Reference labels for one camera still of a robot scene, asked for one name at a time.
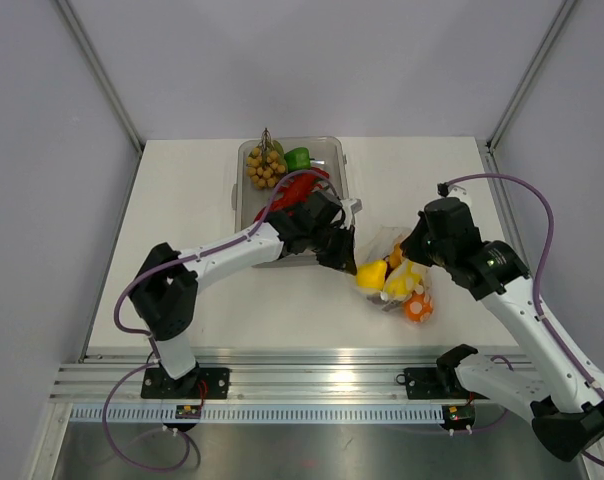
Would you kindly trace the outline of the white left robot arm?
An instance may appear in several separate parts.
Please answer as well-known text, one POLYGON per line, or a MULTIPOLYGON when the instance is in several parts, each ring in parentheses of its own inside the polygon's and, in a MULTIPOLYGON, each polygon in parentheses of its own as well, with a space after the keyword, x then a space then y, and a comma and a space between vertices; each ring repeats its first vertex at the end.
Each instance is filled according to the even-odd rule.
POLYGON ((359 199, 319 190, 293 206, 264 212, 247 229, 208 246, 154 247, 126 296, 148 328, 163 386, 177 398, 197 388, 200 366, 186 331, 199 292, 249 267, 305 252, 323 267, 354 275, 354 217, 361 209, 359 199))

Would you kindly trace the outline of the clear dotted zip top bag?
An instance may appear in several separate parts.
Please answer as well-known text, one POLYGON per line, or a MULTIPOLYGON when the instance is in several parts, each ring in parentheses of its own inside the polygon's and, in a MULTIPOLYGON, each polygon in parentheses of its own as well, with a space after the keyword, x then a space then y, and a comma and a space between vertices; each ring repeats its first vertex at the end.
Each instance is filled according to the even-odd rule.
POLYGON ((404 256, 401 243, 409 228, 381 227, 366 245, 357 247, 357 273, 350 287, 379 311, 411 324, 423 324, 434 313, 429 269, 404 256))

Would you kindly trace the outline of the orange fruit toy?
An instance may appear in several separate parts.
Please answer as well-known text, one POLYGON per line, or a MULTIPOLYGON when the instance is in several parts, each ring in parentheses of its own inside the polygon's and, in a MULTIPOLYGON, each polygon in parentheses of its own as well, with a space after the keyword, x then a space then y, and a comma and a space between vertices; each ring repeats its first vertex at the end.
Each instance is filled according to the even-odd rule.
POLYGON ((427 321, 432 315, 433 310, 433 299, 426 292, 414 292, 404 304, 404 314, 413 323, 427 321))

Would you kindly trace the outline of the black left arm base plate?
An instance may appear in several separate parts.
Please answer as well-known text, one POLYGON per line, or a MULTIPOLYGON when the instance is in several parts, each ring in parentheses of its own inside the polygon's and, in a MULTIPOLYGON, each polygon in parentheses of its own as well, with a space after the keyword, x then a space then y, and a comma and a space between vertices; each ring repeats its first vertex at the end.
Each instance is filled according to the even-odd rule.
POLYGON ((229 380, 228 368, 197 366, 179 379, 170 377, 162 366, 147 368, 140 396, 154 400, 224 400, 228 396, 229 380))

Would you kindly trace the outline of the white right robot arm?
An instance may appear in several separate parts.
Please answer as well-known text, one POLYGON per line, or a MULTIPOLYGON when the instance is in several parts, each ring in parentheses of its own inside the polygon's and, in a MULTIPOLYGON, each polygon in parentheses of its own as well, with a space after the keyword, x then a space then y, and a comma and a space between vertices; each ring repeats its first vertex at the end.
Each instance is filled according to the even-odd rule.
POLYGON ((569 462, 604 437, 604 372, 551 312, 540 313, 531 273, 503 241, 484 241, 469 206, 455 197, 428 203, 403 254, 438 266, 509 331, 541 378, 497 367, 461 344, 436 360, 436 384, 448 396, 483 396, 528 422, 538 441, 569 462))

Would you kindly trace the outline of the yellow lemon toy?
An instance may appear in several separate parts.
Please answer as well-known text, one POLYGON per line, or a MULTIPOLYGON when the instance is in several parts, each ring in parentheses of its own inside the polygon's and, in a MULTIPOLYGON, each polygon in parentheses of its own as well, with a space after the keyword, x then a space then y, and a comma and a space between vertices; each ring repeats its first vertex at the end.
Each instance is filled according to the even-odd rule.
POLYGON ((386 282, 388 264, 385 260, 375 260, 358 267, 355 281, 358 287, 382 290, 386 282))
POLYGON ((414 292, 423 293, 426 276, 426 267, 411 260, 404 260, 387 278, 383 292, 394 298, 404 299, 409 298, 414 292))

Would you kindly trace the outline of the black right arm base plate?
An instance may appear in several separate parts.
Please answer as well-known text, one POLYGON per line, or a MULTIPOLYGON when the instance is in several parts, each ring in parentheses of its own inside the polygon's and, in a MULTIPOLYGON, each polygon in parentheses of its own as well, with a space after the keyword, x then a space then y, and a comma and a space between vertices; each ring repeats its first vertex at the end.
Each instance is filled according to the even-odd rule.
POLYGON ((409 400, 464 400, 471 403, 484 396, 462 387, 455 368, 478 350, 461 344, 440 355, 434 366, 407 367, 395 377, 398 385, 404 386, 409 400))

